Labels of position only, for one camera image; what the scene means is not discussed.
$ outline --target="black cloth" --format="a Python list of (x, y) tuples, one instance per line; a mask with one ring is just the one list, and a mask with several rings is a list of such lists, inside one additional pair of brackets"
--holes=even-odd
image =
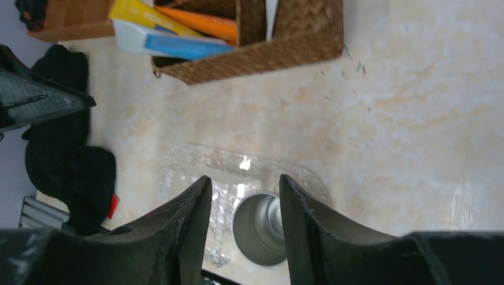
[[(83, 53), (52, 46), (31, 69), (39, 76), (78, 91), (87, 89), (88, 65)], [(116, 164), (109, 151), (85, 146), (89, 110), (32, 125), (23, 134), (28, 140), (25, 164), (33, 185), (68, 206), (65, 225), (80, 235), (100, 231), (114, 193)]]
[(29, 31), (41, 31), (46, 20), (48, 0), (16, 0), (15, 6), (20, 12), (19, 20), (26, 24)]

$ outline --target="stainless steel cup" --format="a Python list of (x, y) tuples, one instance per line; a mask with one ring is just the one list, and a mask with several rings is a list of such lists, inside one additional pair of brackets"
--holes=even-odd
[(250, 262), (277, 267), (287, 259), (277, 196), (255, 193), (245, 197), (236, 208), (232, 231), (238, 249)]

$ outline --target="woven basket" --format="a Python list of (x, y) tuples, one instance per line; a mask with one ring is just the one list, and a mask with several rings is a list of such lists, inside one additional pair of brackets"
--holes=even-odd
[(240, 48), (232, 52), (177, 64), (152, 58), (157, 77), (167, 74), (189, 85), (326, 61), (343, 49), (342, 0), (279, 0), (270, 42), (264, 0), (188, 0), (171, 7), (237, 19)]

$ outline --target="beige marble surface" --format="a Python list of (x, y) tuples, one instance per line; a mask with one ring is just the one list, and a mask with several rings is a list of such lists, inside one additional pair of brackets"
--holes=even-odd
[(105, 226), (157, 207), (158, 158), (193, 143), (304, 166), (332, 207), (393, 235), (504, 230), (502, 15), (501, 0), (345, 1), (351, 58), (191, 87), (114, 38), (69, 43), (90, 61), (89, 144), (118, 163)]

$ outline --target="yellow box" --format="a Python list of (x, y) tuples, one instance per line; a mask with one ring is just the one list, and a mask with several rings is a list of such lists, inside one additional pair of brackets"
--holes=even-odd
[(140, 0), (116, 0), (110, 10), (109, 18), (168, 31), (179, 36), (202, 37), (200, 33), (169, 18)]

